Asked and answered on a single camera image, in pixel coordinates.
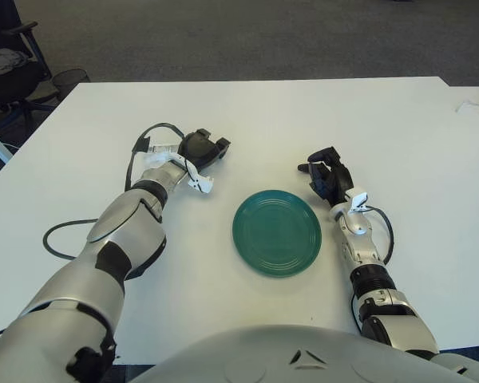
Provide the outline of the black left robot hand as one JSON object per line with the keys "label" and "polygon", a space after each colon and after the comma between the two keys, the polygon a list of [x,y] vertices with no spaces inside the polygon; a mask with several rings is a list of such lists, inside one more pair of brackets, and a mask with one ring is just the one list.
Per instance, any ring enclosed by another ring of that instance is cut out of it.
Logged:
{"label": "black left robot hand", "polygon": [[199,172],[222,159],[230,145],[230,141],[223,137],[213,142],[209,139],[210,135],[203,128],[197,129],[189,133],[178,148],[178,154],[192,163]]}

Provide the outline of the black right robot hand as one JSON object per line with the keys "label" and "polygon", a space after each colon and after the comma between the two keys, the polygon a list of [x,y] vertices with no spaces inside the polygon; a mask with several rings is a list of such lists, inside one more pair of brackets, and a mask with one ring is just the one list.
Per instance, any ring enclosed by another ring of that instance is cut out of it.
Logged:
{"label": "black right robot hand", "polygon": [[308,156],[297,169],[311,178],[312,191],[332,207],[346,202],[346,191],[354,187],[349,170],[340,161],[334,147],[324,148]]}

